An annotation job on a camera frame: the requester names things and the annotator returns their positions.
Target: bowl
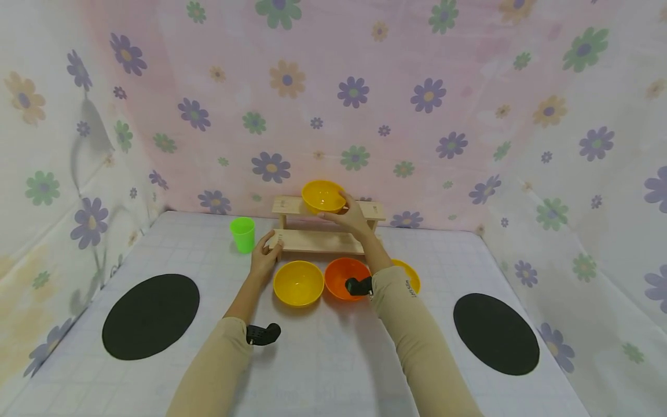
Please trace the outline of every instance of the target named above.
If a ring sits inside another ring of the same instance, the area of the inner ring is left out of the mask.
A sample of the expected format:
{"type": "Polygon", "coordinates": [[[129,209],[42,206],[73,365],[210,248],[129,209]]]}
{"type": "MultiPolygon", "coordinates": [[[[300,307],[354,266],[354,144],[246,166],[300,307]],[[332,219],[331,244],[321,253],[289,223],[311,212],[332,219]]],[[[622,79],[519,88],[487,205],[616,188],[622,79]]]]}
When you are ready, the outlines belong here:
{"type": "Polygon", "coordinates": [[[291,307],[306,307],[317,301],[324,291],[324,276],[317,265],[292,261],[283,265],[273,278],[273,292],[291,307]]]}
{"type": "Polygon", "coordinates": [[[324,271],[324,284],[327,290],[339,300],[357,301],[361,296],[351,296],[345,288],[345,281],[356,278],[362,281],[371,276],[371,272],[362,262],[352,258],[338,258],[332,261],[324,271]]]}
{"type": "Polygon", "coordinates": [[[422,282],[419,279],[419,275],[417,275],[417,272],[412,269],[412,267],[405,262],[398,260],[398,259],[392,259],[392,262],[396,266],[402,266],[403,269],[405,269],[407,275],[410,277],[410,286],[412,289],[415,291],[416,294],[419,294],[419,290],[422,288],[422,282]]]}
{"type": "Polygon", "coordinates": [[[308,210],[314,214],[338,213],[345,205],[345,199],[339,194],[339,191],[343,191],[343,187],[334,182],[310,181],[301,189],[301,197],[308,210]]]}

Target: grid pattern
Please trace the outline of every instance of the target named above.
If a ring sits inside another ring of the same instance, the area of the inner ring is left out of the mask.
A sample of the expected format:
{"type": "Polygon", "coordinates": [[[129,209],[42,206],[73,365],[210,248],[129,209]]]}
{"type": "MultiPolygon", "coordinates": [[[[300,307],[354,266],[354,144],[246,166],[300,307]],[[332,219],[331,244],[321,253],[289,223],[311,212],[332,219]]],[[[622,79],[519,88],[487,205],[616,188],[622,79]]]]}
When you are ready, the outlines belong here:
{"type": "MultiPolygon", "coordinates": [[[[14,401],[10,417],[163,416],[189,363],[227,310],[247,275],[250,256],[236,252],[231,216],[167,212],[135,246],[61,345],[14,401]],[[176,273],[199,286],[201,304],[185,335],[153,357],[123,362],[101,341],[118,299],[139,282],[176,273]]],[[[257,237],[275,226],[255,219],[257,237]]],[[[503,300],[528,320],[483,241],[469,232],[379,228],[390,255],[422,280],[420,297],[445,334],[486,417],[588,416],[567,378],[540,341],[540,363],[526,376],[507,376],[481,363],[459,339],[452,311],[458,298],[481,292],[503,300]]],[[[335,256],[286,254],[322,270],[335,256]]],[[[268,288],[255,324],[282,327],[273,345],[256,348],[237,391],[232,415],[416,417],[394,345],[367,300],[343,304],[324,294],[294,310],[268,288]]]]}

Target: green cup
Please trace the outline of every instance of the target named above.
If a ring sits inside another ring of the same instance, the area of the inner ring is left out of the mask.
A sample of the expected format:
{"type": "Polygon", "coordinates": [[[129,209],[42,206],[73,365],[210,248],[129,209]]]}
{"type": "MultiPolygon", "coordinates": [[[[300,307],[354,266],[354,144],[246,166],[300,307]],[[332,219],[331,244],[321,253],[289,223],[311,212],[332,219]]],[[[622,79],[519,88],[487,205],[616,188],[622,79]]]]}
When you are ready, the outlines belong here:
{"type": "Polygon", "coordinates": [[[229,224],[229,230],[242,254],[249,254],[255,247],[255,222],[251,218],[237,218],[229,224]]]}

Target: black circle mat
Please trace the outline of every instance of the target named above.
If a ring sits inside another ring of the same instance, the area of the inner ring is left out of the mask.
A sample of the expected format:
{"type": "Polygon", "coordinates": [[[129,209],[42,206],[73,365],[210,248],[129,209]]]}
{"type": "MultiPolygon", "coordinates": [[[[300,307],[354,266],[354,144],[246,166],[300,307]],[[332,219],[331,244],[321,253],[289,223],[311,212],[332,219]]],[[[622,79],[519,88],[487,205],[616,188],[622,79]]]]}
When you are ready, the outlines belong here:
{"type": "Polygon", "coordinates": [[[538,365],[540,348],[531,327],[507,304],[468,294],[454,306],[456,331],[486,365],[507,375],[525,375],[538,365]]]}
{"type": "Polygon", "coordinates": [[[114,358],[144,359],[162,352],[185,333],[199,308],[199,289],[178,274],[137,284],[113,306],[102,342],[114,358]]]}

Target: yellow bowl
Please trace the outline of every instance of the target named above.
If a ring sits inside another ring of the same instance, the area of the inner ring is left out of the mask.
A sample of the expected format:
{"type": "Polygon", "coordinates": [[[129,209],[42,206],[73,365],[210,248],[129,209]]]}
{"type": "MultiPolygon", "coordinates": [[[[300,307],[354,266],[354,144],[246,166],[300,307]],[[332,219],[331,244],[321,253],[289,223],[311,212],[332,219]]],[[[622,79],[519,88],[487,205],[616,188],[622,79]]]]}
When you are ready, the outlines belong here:
{"type": "Polygon", "coordinates": [[[417,275],[417,272],[412,269],[412,267],[408,264],[406,264],[403,261],[399,261],[398,259],[392,259],[392,262],[396,266],[402,266],[403,269],[405,269],[407,275],[410,277],[410,286],[412,289],[415,291],[415,293],[419,293],[419,290],[422,288],[422,282],[419,279],[419,275],[417,275]]]}
{"type": "Polygon", "coordinates": [[[345,205],[345,199],[338,193],[343,187],[331,181],[310,181],[301,190],[301,197],[308,210],[338,213],[345,205]]]}
{"type": "Polygon", "coordinates": [[[273,292],[291,307],[313,304],[324,290],[324,275],[315,264],[292,261],[283,265],[273,278],[273,292]]]}

